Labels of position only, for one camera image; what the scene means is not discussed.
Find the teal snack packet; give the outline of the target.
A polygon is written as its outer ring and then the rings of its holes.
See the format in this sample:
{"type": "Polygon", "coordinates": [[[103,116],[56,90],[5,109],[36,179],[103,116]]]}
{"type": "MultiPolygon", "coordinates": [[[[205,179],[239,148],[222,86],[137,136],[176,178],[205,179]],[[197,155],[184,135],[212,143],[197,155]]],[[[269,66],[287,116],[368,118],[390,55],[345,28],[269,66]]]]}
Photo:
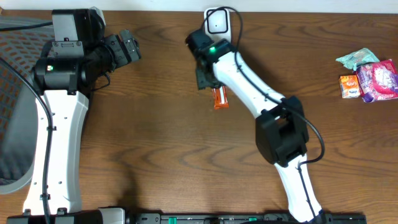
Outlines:
{"type": "Polygon", "coordinates": [[[348,55],[339,57],[336,61],[342,63],[345,68],[354,71],[367,63],[380,62],[380,60],[367,48],[362,48],[348,55]]]}

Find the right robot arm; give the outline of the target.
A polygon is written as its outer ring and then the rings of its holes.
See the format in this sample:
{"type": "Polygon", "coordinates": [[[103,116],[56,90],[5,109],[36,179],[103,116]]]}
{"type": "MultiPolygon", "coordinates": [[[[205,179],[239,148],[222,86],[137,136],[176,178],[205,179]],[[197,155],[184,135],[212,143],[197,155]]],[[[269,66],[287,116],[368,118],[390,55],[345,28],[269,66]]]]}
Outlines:
{"type": "Polygon", "coordinates": [[[197,62],[199,89],[227,86],[255,119],[256,146],[277,169],[284,186],[290,214],[300,223],[320,221],[322,207],[308,174],[308,130],[300,100],[286,98],[265,84],[226,39],[213,41],[198,29],[185,39],[197,62]]]}

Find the small orange snack box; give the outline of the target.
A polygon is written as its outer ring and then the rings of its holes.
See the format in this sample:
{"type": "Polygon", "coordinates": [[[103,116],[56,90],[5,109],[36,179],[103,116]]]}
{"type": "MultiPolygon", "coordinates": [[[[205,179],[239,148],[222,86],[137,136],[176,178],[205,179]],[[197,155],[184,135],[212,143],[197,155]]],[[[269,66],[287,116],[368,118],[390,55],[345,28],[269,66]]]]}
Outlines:
{"type": "Polygon", "coordinates": [[[356,75],[340,76],[339,84],[343,99],[357,98],[360,96],[359,82],[356,75]]]}

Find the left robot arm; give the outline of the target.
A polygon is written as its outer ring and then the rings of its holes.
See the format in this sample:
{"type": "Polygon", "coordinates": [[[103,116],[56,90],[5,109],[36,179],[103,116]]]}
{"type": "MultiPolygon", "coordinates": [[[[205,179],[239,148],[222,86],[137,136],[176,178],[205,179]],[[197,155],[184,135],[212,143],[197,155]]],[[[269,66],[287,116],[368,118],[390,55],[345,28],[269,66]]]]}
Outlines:
{"type": "Polygon", "coordinates": [[[141,58],[129,30],[105,35],[96,8],[52,11],[55,37],[47,42],[30,78],[24,80],[37,105],[37,141],[32,179],[23,213],[8,223],[128,224],[122,207],[84,210],[79,183],[83,125],[99,77],[141,58]]]}

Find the orange chocolate wafer bar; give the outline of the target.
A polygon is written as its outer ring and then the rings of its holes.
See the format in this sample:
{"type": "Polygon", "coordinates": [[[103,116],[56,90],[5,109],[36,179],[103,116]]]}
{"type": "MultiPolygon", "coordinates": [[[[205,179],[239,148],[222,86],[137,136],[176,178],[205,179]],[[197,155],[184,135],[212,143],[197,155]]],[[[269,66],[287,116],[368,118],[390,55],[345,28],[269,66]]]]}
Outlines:
{"type": "Polygon", "coordinates": [[[214,99],[214,109],[219,110],[229,107],[225,87],[221,86],[219,88],[213,88],[212,94],[214,99]]]}

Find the purple snack packet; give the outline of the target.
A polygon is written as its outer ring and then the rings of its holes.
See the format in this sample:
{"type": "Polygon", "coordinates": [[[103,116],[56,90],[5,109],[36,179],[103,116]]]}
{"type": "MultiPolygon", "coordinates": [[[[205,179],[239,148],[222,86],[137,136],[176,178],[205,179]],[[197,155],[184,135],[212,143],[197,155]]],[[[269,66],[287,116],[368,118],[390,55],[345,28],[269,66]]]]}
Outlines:
{"type": "Polygon", "coordinates": [[[365,103],[397,98],[397,69],[392,59],[362,65],[355,74],[365,103]]]}

